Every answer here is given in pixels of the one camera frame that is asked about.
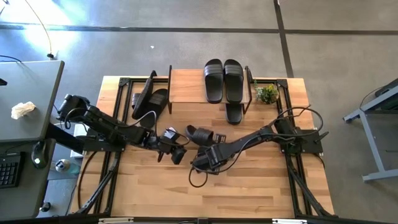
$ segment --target black cord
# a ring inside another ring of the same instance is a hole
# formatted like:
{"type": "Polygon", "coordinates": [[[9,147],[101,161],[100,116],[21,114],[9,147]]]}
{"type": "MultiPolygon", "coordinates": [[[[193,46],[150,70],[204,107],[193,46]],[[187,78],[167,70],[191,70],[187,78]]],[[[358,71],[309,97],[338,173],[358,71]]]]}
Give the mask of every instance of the black cord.
{"type": "Polygon", "coordinates": [[[85,174],[85,172],[86,172],[86,168],[87,168],[88,163],[92,160],[92,158],[94,157],[94,155],[95,155],[96,153],[97,153],[97,152],[93,152],[93,153],[89,156],[89,158],[87,159],[87,162],[86,162],[85,166],[83,167],[83,170],[81,171],[81,175],[80,175],[80,179],[79,179],[79,184],[78,184],[78,187],[77,187],[77,206],[78,206],[79,209],[81,208],[81,200],[80,200],[81,180],[83,180],[83,176],[84,176],[84,174],[85,174]]]}
{"type": "Polygon", "coordinates": [[[184,144],[171,144],[171,143],[163,142],[163,141],[159,140],[159,142],[161,142],[161,143],[163,143],[163,144],[166,144],[166,145],[169,145],[169,146],[186,146],[187,144],[189,144],[189,143],[191,142],[191,140],[190,140],[188,137],[186,137],[185,135],[180,134],[180,133],[178,133],[178,132],[176,132],[176,131],[173,131],[173,130],[171,130],[170,128],[166,128],[166,131],[173,132],[173,133],[175,133],[175,134],[178,134],[178,135],[180,135],[180,136],[186,138],[186,139],[187,139],[187,142],[184,143],[184,144]]]}
{"type": "Polygon", "coordinates": [[[65,212],[65,216],[68,215],[69,207],[70,207],[70,204],[72,203],[73,193],[75,192],[75,190],[76,190],[76,184],[75,184],[75,187],[72,190],[72,193],[70,193],[69,204],[68,204],[68,207],[67,207],[67,211],[65,212]]]}
{"type": "Polygon", "coordinates": [[[59,112],[59,110],[58,110],[58,108],[55,106],[55,104],[53,104],[52,105],[54,108],[55,108],[55,110],[57,111],[57,113],[59,112]]]}
{"type": "Polygon", "coordinates": [[[86,134],[88,134],[88,131],[87,131],[87,128],[86,128],[86,125],[83,123],[83,122],[79,122],[81,125],[83,125],[83,128],[85,129],[85,131],[86,131],[86,134]]]}
{"type": "Polygon", "coordinates": [[[15,146],[11,146],[11,147],[9,147],[8,149],[6,149],[6,150],[4,151],[4,153],[7,154],[8,150],[10,150],[10,149],[14,149],[14,148],[19,147],[19,146],[24,146],[24,145],[29,144],[29,143],[32,143],[32,142],[34,142],[34,141],[27,141],[27,142],[23,142],[23,143],[21,143],[21,144],[17,144],[17,145],[15,145],[15,146]]]}
{"type": "Polygon", "coordinates": [[[368,94],[366,94],[366,96],[362,99],[361,104],[359,105],[359,109],[360,109],[362,112],[364,112],[364,111],[362,110],[363,101],[364,101],[370,94],[374,93],[375,91],[380,90],[380,89],[383,88],[383,87],[385,87],[385,86],[382,86],[382,87],[379,87],[379,88],[377,88],[377,89],[374,89],[374,90],[372,90],[371,92],[369,92],[368,94]]]}
{"type": "Polygon", "coordinates": [[[274,119],[273,121],[271,121],[269,124],[268,124],[268,126],[272,126],[272,125],[274,125],[275,124],[275,122],[276,121],[279,121],[279,120],[282,120],[282,119],[285,119],[285,118],[295,118],[295,117],[298,117],[298,116],[300,116],[307,108],[309,108],[311,105],[308,105],[307,107],[305,107],[304,109],[302,109],[301,110],[301,112],[298,114],[298,115],[288,115],[288,116],[286,116],[286,117],[279,117],[280,115],[282,115],[283,113],[280,113],[280,114],[278,114],[278,118],[276,118],[276,119],[274,119]]]}
{"type": "Polygon", "coordinates": [[[323,159],[317,153],[314,153],[314,156],[318,157],[319,160],[321,160],[323,168],[325,168],[325,163],[324,163],[323,159]]]}
{"type": "Polygon", "coordinates": [[[253,138],[249,139],[248,141],[246,141],[246,142],[243,144],[243,146],[240,148],[240,150],[239,150],[239,152],[238,152],[238,155],[236,156],[236,159],[231,163],[231,165],[229,165],[227,168],[225,168],[225,169],[223,169],[223,170],[219,170],[219,171],[202,170],[202,169],[199,169],[199,168],[195,167],[193,164],[192,164],[192,167],[193,167],[196,171],[204,172],[204,173],[207,173],[207,174],[219,174],[219,173],[225,172],[225,171],[229,170],[229,169],[236,163],[236,161],[239,159],[239,156],[242,154],[243,149],[247,146],[247,144],[249,144],[250,141],[252,141],[253,139],[256,139],[256,138],[258,138],[258,136],[253,137],[253,138]]]}
{"type": "Polygon", "coordinates": [[[19,60],[18,58],[14,58],[14,57],[11,57],[11,56],[7,56],[7,55],[0,55],[0,57],[11,58],[11,59],[17,60],[18,62],[22,63],[22,62],[21,62],[21,60],[19,60]]]}
{"type": "Polygon", "coordinates": [[[70,121],[69,121],[69,117],[70,117],[70,115],[73,113],[73,112],[75,112],[75,111],[78,111],[78,110],[87,110],[86,108],[74,108],[74,109],[72,109],[72,110],[70,110],[69,111],[69,113],[66,115],[66,117],[65,117],[65,128],[66,129],[70,129],[70,121]]]}
{"type": "Polygon", "coordinates": [[[194,171],[194,170],[195,170],[195,168],[192,167],[191,170],[189,171],[189,175],[188,175],[188,181],[189,181],[189,183],[191,184],[192,187],[196,187],[196,188],[203,187],[203,186],[207,183],[207,179],[209,178],[208,173],[205,172],[205,174],[206,174],[206,179],[205,179],[204,183],[202,183],[201,185],[195,185],[195,184],[192,183],[192,180],[191,180],[192,171],[194,171]]]}
{"type": "Polygon", "coordinates": [[[183,223],[197,224],[198,222],[196,220],[186,220],[186,221],[179,222],[178,224],[183,224],[183,223]]]}
{"type": "Polygon", "coordinates": [[[278,114],[278,118],[275,119],[275,120],[273,120],[273,121],[271,121],[271,122],[268,124],[268,126],[271,126],[272,124],[275,123],[275,121],[277,121],[277,120],[279,120],[279,119],[283,119],[283,118],[280,118],[279,116],[282,116],[284,113],[286,113],[286,112],[288,112],[288,111],[292,111],[292,110],[294,110],[294,109],[303,109],[303,110],[301,111],[301,113],[300,113],[299,115],[295,115],[295,116],[290,115],[290,116],[286,116],[285,118],[288,118],[288,117],[293,117],[293,118],[294,118],[294,117],[300,116],[300,115],[303,113],[303,111],[308,110],[308,111],[311,111],[312,113],[315,113],[315,114],[318,116],[318,118],[319,118],[319,120],[320,120],[320,122],[321,122],[321,125],[319,125],[319,128],[317,128],[317,129],[315,129],[314,131],[312,131],[312,132],[310,132],[310,133],[307,133],[307,134],[278,134],[278,133],[275,133],[275,134],[270,134],[271,136],[305,137],[305,136],[309,136],[309,135],[318,133],[318,132],[323,128],[323,118],[322,118],[321,114],[320,114],[319,112],[317,112],[317,111],[315,111],[315,110],[309,108],[309,107],[303,107],[303,106],[294,106],[294,107],[292,107],[292,108],[286,109],[285,111],[283,111],[283,112],[281,112],[280,114],[278,114]]]}

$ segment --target wooden tabletop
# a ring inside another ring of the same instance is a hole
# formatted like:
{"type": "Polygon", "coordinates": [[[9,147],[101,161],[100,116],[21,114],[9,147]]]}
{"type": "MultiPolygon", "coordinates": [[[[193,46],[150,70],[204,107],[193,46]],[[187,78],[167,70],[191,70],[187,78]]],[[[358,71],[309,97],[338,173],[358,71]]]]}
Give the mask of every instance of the wooden tabletop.
{"type": "MultiPolygon", "coordinates": [[[[203,69],[173,69],[170,81],[171,103],[208,103],[205,90],[205,75],[203,69]]],[[[241,103],[249,102],[248,76],[243,72],[243,97],[241,103]]],[[[225,85],[223,99],[227,103],[225,85]]]]}
{"type": "MultiPolygon", "coordinates": [[[[120,77],[104,77],[97,107],[112,115],[120,77]]],[[[308,106],[304,80],[289,78],[292,106],[308,106]]],[[[135,83],[133,93],[142,91],[143,83],[135,83]]],[[[155,89],[167,88],[166,83],[155,84],[155,89]]],[[[122,116],[121,103],[119,119],[122,116]]],[[[128,124],[133,123],[129,110],[128,124]]],[[[225,120],[224,104],[177,103],[172,114],[163,111],[158,121],[158,135],[165,128],[174,127],[184,133],[187,125],[208,128],[227,135],[227,142],[258,130],[277,116],[276,105],[265,105],[253,99],[242,122],[233,126],[225,120]]],[[[313,128],[313,119],[308,111],[296,118],[296,125],[313,128]]],[[[207,184],[194,188],[188,182],[190,161],[198,146],[186,146],[180,165],[174,165],[170,156],[157,162],[157,153],[128,146],[122,154],[114,195],[114,217],[223,217],[223,218],[288,218],[293,217],[292,199],[284,156],[279,146],[267,142],[244,151],[235,165],[220,175],[209,175],[207,184]]],[[[81,185],[81,200],[84,203],[98,185],[104,153],[99,152],[88,164],[81,185]]],[[[319,158],[304,154],[303,164],[307,185],[326,210],[333,213],[325,171],[319,158]]],[[[200,184],[204,174],[193,174],[192,181],[200,184]]],[[[105,189],[106,203],[108,188],[105,189]]],[[[303,197],[298,190],[300,208],[304,211],[303,197]]],[[[76,194],[71,211],[77,210],[76,194]]]]}

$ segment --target gray floor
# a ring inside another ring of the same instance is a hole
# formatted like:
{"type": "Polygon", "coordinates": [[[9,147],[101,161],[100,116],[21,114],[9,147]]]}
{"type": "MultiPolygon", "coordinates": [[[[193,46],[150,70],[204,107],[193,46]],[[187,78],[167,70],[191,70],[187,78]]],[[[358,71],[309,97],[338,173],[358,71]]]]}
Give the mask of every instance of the gray floor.
{"type": "MultiPolygon", "coordinates": [[[[34,22],[24,1],[11,1],[4,22],[34,22]]],[[[44,22],[79,26],[277,29],[272,0],[31,0],[44,22]]],[[[397,30],[395,0],[280,0],[286,29],[397,30]]],[[[168,66],[202,68],[212,58],[235,58],[256,77],[286,77],[279,34],[197,32],[51,31],[57,57],[66,63],[56,104],[67,93],[96,102],[104,75],[166,75],[168,66]]],[[[397,78],[396,35],[287,35],[294,77],[305,79],[313,109],[321,112],[326,175],[337,215],[397,222],[398,178],[364,184],[376,171],[360,122],[341,119],[371,90],[397,78]]],[[[48,42],[40,27],[0,30],[1,54],[21,60],[46,60],[48,42]]],[[[51,184],[46,196],[74,180],[51,184]]],[[[54,199],[61,215],[68,205],[54,199]]]]}

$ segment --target black keyboard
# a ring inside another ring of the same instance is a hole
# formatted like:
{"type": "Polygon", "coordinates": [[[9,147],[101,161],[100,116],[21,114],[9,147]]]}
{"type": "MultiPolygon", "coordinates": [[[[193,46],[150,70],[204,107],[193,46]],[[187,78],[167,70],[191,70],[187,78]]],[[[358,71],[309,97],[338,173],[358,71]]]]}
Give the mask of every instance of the black keyboard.
{"type": "Polygon", "coordinates": [[[0,189],[18,186],[23,158],[23,152],[0,154],[0,189]]]}

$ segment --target white cable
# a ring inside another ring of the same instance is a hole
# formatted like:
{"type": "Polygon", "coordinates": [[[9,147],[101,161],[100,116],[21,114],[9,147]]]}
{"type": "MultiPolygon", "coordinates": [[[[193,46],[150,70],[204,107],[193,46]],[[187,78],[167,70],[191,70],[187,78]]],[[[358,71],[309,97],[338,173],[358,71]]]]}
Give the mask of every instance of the white cable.
{"type": "Polygon", "coordinates": [[[27,0],[25,0],[26,4],[30,7],[30,9],[32,10],[32,12],[36,15],[37,19],[39,20],[40,24],[42,25],[45,34],[47,35],[47,38],[49,40],[49,45],[50,45],[50,54],[52,54],[52,46],[51,46],[51,40],[50,40],[50,36],[49,33],[47,32],[47,29],[45,28],[42,20],[39,18],[39,16],[36,14],[36,12],[34,11],[34,9],[32,8],[32,6],[30,6],[29,2],[27,2],[27,0]]]}

